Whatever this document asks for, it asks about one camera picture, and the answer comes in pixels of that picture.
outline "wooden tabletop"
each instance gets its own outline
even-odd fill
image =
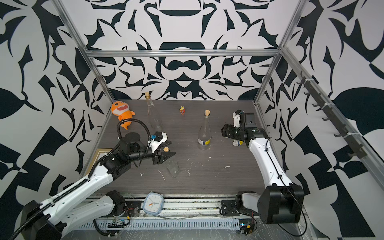
[[[122,100],[129,104],[134,118],[143,121],[153,133],[147,113],[145,100]],[[237,194],[238,191],[256,191],[262,193],[264,182],[257,162],[246,147],[233,146],[232,139],[221,135],[224,124],[233,124],[232,114],[240,109],[255,112],[251,100],[242,101],[153,101],[160,112],[167,133],[170,151],[176,152],[173,158],[178,162],[180,174],[173,178],[165,164],[153,165],[151,159],[143,160],[114,182],[96,193],[117,190],[122,194],[146,194],[151,191],[161,194]],[[185,107],[181,115],[179,108]],[[197,147],[197,135],[203,121],[204,110],[209,109],[212,140],[210,148],[202,151]],[[118,143],[116,125],[117,116],[112,115],[100,140],[99,148],[113,148]],[[141,141],[146,141],[144,128],[133,122],[128,131],[121,128],[124,136],[127,132],[137,132]]]

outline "black and white patterned wall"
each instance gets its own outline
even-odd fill
[[[0,0],[0,56],[0,239],[8,239],[25,204],[79,179],[110,101],[50,1]]]
[[[66,0],[90,50],[277,48],[298,0]],[[271,57],[98,58],[116,99],[253,99]]]
[[[384,16],[380,0],[310,0],[288,46],[383,158]],[[384,192],[285,60],[260,105],[287,175],[302,185],[319,239],[384,239]]]

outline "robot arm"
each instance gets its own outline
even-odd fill
[[[127,119],[118,124],[119,136],[121,136],[119,125],[125,121]],[[145,126],[141,121],[137,119],[135,121]],[[107,156],[97,160],[87,176],[41,203],[31,201],[25,205],[22,211],[24,227],[20,231],[18,229],[10,239],[15,239],[21,232],[26,240],[58,240],[95,218],[124,213],[125,199],[117,191],[108,192],[95,202],[75,207],[95,191],[124,174],[131,168],[132,162],[152,158],[154,165],[162,164],[176,154],[175,152],[160,153],[159,148],[170,144],[164,132],[155,132],[154,135],[150,135],[147,146],[140,141],[138,133],[129,132],[124,137],[120,137],[118,145]]]
[[[225,124],[221,132],[223,137],[246,143],[264,179],[264,192],[261,195],[254,192],[243,193],[240,201],[242,205],[237,207],[258,212],[265,224],[297,223],[304,192],[282,170],[265,131],[256,126],[254,113],[237,110],[233,113],[233,125]]]

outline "white debris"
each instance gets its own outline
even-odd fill
[[[158,170],[158,171],[159,171],[159,173],[161,174],[161,176],[163,177],[164,182],[166,182],[166,179],[164,178],[163,174],[160,172],[160,170]]]

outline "orange shark plush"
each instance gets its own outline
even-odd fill
[[[135,112],[129,110],[128,104],[122,101],[116,101],[111,106],[111,112],[119,117],[119,121],[123,119],[133,118],[132,115],[135,115]],[[128,130],[128,126],[131,122],[125,122],[121,126]]]

